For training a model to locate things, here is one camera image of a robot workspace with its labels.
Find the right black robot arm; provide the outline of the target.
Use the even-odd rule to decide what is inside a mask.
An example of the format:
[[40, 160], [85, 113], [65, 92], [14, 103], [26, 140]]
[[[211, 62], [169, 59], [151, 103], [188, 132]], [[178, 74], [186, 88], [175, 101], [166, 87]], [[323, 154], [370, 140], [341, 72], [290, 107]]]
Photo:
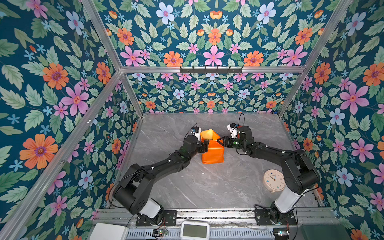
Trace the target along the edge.
[[285, 188], [271, 204], [270, 221], [282, 224], [290, 218], [294, 206], [308, 191], [312, 191], [320, 181], [314, 164], [303, 150], [282, 150], [255, 141], [248, 126], [229, 125], [231, 134], [218, 139], [223, 147], [242, 150], [243, 155], [262, 159], [281, 167]]

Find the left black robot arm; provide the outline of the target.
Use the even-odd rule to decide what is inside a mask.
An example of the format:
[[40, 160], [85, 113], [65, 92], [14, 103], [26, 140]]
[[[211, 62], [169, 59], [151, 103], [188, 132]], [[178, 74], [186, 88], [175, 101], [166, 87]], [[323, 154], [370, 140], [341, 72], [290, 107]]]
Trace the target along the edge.
[[164, 177], [184, 170], [196, 154], [204, 154], [208, 149], [208, 140], [201, 141], [194, 135], [185, 137], [183, 145], [166, 159], [147, 166], [131, 165], [116, 184], [113, 198], [131, 214], [142, 214], [158, 221], [163, 216], [164, 208], [150, 198], [154, 184]]

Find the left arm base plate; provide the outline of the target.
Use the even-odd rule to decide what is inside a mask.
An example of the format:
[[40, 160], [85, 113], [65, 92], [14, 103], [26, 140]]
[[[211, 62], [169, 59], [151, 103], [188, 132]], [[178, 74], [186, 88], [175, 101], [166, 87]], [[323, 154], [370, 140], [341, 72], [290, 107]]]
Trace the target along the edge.
[[137, 227], [160, 227], [160, 226], [175, 226], [177, 221], [176, 210], [160, 210], [154, 217], [149, 218], [146, 215], [139, 214], [136, 220]]

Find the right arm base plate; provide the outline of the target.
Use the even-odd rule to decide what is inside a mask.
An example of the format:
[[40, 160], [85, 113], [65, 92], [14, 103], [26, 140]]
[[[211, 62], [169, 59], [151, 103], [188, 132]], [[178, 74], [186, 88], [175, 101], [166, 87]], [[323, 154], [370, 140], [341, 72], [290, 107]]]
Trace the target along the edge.
[[254, 210], [255, 219], [259, 226], [296, 226], [298, 224], [296, 215], [293, 210], [287, 213], [280, 213], [278, 210]]

